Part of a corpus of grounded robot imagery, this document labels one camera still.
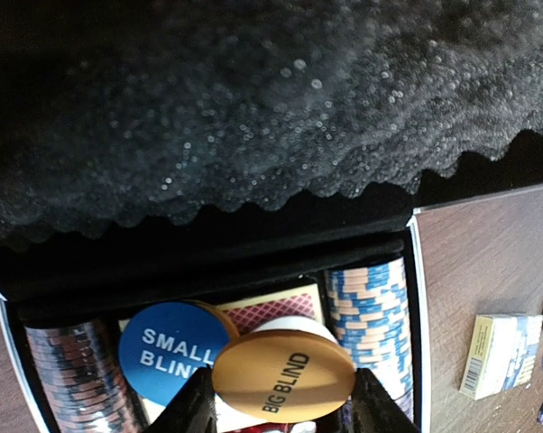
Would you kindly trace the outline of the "orange big blind button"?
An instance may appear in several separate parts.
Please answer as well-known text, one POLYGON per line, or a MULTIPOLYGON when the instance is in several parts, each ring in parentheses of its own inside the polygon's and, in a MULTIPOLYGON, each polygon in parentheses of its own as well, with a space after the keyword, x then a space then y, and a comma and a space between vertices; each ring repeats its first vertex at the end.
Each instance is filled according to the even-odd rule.
POLYGON ((228 406, 257 419, 297 423, 345 404, 355 383, 349 354, 312 333, 269 330, 237 338, 217 357, 212 381, 228 406))

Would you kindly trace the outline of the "Texas Hold'em card box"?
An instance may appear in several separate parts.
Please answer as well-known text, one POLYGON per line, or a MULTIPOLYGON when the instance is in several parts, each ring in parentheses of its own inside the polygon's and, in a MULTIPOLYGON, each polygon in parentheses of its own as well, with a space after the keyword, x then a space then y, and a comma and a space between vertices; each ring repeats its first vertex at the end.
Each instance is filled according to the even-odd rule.
POLYGON ((541 315, 476 316, 459 392, 479 401, 530 382, 542 322, 541 315))

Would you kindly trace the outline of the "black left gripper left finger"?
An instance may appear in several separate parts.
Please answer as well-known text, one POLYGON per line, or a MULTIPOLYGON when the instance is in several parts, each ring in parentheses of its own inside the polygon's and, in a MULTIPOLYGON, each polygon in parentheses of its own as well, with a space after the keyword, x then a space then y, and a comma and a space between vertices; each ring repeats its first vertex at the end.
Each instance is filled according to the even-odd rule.
POLYGON ((143 433, 216 433, 212 371, 199 368, 143 433))

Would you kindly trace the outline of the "red translucent die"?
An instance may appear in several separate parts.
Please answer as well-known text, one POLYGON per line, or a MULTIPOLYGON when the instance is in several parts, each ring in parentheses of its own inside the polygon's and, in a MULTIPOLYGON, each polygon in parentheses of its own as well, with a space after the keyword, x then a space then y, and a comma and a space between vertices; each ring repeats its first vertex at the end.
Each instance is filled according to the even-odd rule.
POLYGON ((317 425, 315 421, 303 421, 293 424, 267 423, 254 427, 261 433, 316 433, 317 425))

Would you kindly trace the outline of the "aluminium poker case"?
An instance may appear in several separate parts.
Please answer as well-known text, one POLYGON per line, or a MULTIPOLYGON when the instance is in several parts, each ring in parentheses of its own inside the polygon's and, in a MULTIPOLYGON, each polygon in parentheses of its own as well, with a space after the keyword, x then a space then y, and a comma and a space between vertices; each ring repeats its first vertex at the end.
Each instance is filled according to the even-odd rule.
POLYGON ((407 264, 415 214, 543 186, 543 1, 0 1, 0 320, 24 337, 159 301, 407 264))

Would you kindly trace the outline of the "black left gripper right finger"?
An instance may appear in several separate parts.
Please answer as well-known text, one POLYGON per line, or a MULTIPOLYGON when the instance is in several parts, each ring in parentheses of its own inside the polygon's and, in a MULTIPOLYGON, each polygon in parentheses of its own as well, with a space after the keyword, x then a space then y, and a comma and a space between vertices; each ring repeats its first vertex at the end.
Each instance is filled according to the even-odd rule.
POLYGON ((355 433, 417 433, 419 428, 401 410, 369 369, 355 372, 351 394, 351 431, 355 433))

